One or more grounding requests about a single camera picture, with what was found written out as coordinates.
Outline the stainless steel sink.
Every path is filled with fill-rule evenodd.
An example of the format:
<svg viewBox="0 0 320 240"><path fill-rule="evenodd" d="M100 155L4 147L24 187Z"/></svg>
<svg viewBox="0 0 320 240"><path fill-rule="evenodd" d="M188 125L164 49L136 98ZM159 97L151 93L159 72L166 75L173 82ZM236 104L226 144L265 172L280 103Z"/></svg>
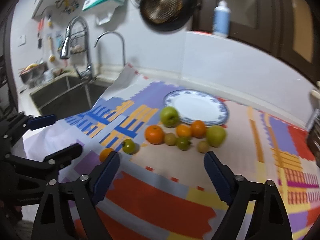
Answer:
<svg viewBox="0 0 320 240"><path fill-rule="evenodd" d="M40 114L64 119L89 111L110 85L99 79L81 81L67 75L31 93L31 98Z"/></svg>

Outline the yellow-green apple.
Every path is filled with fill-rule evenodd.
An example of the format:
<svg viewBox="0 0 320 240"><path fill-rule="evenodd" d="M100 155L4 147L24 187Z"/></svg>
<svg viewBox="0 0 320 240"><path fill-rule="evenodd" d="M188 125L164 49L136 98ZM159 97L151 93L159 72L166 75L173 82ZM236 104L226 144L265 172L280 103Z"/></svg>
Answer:
<svg viewBox="0 0 320 240"><path fill-rule="evenodd" d="M222 126L211 126L207 128L206 141L212 147L220 147L227 137L227 133Z"/></svg>

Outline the blue white soap dispenser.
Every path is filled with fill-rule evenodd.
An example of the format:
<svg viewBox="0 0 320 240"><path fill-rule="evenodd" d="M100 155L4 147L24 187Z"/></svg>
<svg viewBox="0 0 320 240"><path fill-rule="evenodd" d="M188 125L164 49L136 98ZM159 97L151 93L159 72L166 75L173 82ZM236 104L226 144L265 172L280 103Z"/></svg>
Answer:
<svg viewBox="0 0 320 240"><path fill-rule="evenodd" d="M227 0L219 0L218 6L214 9L213 34L215 36L227 38L229 36L231 10Z"/></svg>

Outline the metal hanging colander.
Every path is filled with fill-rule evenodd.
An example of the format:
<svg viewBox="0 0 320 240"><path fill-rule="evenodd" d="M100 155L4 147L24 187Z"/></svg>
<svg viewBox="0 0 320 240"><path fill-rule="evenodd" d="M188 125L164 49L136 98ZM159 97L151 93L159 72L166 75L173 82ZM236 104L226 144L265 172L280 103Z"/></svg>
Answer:
<svg viewBox="0 0 320 240"><path fill-rule="evenodd" d="M181 0L140 0L141 15L154 25L169 22L181 9Z"/></svg>

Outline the green apple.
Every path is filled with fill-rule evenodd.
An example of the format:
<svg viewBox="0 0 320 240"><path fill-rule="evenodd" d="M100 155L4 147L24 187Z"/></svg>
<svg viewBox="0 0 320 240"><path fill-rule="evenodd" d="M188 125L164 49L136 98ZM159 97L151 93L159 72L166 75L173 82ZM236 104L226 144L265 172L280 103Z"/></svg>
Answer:
<svg viewBox="0 0 320 240"><path fill-rule="evenodd" d="M180 117L178 111L174 107L168 106L161 110L160 120L165 127L172 128L179 123Z"/></svg>

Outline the small orange kumquat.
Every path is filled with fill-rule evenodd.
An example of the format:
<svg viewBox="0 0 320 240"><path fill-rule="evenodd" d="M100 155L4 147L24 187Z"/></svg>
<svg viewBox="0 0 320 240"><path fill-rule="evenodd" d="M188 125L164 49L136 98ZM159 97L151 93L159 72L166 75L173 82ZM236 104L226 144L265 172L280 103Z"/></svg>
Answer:
<svg viewBox="0 0 320 240"><path fill-rule="evenodd" d="M99 154L99 161L103 163L106 160L106 158L110 155L110 153L112 153L113 151L114 151L113 148L103 149Z"/></svg>

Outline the medium orange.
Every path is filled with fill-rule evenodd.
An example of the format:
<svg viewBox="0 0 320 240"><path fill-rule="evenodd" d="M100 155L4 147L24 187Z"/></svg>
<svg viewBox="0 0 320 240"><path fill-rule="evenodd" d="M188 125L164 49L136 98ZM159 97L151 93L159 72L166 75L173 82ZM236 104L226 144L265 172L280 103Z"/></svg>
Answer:
<svg viewBox="0 0 320 240"><path fill-rule="evenodd" d="M206 136L206 125L203 121L201 120L195 120L192 124L191 124L191 133L192 136L195 138L204 138Z"/></svg>

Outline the small orange mandarin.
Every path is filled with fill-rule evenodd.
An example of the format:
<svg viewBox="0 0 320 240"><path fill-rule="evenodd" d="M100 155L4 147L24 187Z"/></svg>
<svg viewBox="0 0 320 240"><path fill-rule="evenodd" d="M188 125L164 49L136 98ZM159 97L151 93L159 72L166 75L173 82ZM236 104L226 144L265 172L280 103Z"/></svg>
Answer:
<svg viewBox="0 0 320 240"><path fill-rule="evenodd" d="M191 139L192 137L191 127L185 124L178 125L176 127L176 135L178 137L185 137L185 138Z"/></svg>

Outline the yellowish small fruit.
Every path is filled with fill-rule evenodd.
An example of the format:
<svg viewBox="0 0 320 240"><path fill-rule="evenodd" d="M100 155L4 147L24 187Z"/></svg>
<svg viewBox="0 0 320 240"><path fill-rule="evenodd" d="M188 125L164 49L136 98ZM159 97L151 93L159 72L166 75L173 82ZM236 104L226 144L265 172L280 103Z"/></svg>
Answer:
<svg viewBox="0 0 320 240"><path fill-rule="evenodd" d="M210 148L210 145L205 140L200 141L197 144L197 151L199 153L205 154L209 151L209 148Z"/></svg>

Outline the thin gooseneck faucet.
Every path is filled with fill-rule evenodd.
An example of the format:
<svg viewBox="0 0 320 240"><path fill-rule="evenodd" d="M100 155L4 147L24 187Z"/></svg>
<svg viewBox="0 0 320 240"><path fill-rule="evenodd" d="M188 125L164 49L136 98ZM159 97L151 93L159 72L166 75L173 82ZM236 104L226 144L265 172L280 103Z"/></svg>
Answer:
<svg viewBox="0 0 320 240"><path fill-rule="evenodd" d="M97 63L100 66L125 66L125 39L117 31L105 31L94 42Z"/></svg>

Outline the small green tomato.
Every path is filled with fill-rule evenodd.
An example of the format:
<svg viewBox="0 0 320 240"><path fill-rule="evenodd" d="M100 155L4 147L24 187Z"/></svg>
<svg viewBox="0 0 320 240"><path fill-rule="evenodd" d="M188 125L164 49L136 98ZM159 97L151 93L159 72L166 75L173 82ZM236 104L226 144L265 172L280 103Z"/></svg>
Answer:
<svg viewBox="0 0 320 240"><path fill-rule="evenodd" d="M134 154L136 151L136 144L131 139L125 139L121 144L121 148L126 154Z"/></svg>

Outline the colourful patterned table mat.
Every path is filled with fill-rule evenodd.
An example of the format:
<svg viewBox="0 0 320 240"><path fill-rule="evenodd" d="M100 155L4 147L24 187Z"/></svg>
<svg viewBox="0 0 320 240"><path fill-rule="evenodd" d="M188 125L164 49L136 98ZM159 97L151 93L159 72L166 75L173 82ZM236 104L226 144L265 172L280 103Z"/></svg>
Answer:
<svg viewBox="0 0 320 240"><path fill-rule="evenodd" d="M164 98L180 86L155 81L131 65L103 91L89 110L72 114L78 97L62 108L66 118L28 133L14 148L33 160L75 142L84 151L63 169L61 182L88 174L99 163L102 150L121 151L131 139L135 154L121 152L119 172L97 210L115 239L210 239L227 204L220 200L203 165L204 154L191 140L188 150L154 145L146 129L161 126ZM235 174L251 181L274 181L290 221L293 239L302 239L319 217L319 168L305 143L307 132L274 115L225 99L227 137L214 149Z"/></svg>

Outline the blue white porcelain plate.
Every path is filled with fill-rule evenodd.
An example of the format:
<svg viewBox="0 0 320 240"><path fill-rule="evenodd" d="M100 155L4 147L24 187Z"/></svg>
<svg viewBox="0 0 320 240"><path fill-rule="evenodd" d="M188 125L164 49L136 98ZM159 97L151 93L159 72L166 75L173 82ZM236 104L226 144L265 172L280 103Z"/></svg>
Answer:
<svg viewBox="0 0 320 240"><path fill-rule="evenodd" d="M165 107L178 111L180 121L192 124L201 120L207 127L223 125L229 118L229 110L217 97L193 89L181 89L168 93L163 99Z"/></svg>

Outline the brown-green small fruit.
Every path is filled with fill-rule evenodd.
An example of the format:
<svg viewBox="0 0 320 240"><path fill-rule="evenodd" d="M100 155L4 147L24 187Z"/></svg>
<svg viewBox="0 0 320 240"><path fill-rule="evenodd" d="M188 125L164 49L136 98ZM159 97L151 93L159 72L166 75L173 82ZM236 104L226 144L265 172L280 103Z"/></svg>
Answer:
<svg viewBox="0 0 320 240"><path fill-rule="evenodd" d="M164 136L164 142L168 146L175 146L177 142L177 137L174 133L166 133Z"/></svg>

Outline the dark wooden window frame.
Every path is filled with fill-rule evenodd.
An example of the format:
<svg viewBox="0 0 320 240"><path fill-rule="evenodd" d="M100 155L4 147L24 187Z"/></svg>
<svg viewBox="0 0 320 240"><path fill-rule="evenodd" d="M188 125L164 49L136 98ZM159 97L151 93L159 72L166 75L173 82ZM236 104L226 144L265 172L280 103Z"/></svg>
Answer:
<svg viewBox="0 0 320 240"><path fill-rule="evenodd" d="M310 0L226 0L228 36L284 61L311 82L319 80L319 9ZM193 31L213 32L219 0L196 0Z"/></svg>

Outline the black hanging frying pan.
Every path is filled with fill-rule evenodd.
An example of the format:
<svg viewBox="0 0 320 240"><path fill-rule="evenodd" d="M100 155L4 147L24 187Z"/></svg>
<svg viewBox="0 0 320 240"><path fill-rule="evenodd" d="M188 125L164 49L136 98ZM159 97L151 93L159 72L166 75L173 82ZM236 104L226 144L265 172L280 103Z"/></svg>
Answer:
<svg viewBox="0 0 320 240"><path fill-rule="evenodd" d="M194 0L140 0L143 20L157 31L180 29L189 21L194 9Z"/></svg>

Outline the large orange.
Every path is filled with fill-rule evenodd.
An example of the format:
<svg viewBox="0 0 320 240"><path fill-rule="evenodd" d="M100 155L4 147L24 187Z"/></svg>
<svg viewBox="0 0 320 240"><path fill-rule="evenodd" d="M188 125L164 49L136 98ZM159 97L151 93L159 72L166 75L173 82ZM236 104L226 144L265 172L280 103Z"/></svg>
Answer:
<svg viewBox="0 0 320 240"><path fill-rule="evenodd" d="M164 131L158 125L150 125L146 128L144 132L145 139L153 144L153 145L160 145L164 142Z"/></svg>

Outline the chrome pull-down faucet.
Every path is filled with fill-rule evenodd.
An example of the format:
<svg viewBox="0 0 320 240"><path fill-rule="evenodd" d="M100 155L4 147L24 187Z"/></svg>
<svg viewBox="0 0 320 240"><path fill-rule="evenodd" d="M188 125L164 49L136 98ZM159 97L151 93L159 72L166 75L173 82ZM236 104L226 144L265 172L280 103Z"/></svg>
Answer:
<svg viewBox="0 0 320 240"><path fill-rule="evenodd" d="M73 27L76 23L82 26L82 31L80 35L73 33ZM75 72L77 73L80 80L93 80L93 64L91 60L91 53L89 49L89 31L86 20L81 16L76 16L71 19L67 25L65 32L65 40L62 43L62 48L60 50L60 59L67 60L70 58L71 54L80 54L85 52L86 54L86 69L82 72L78 70L76 65L73 66Z"/></svg>

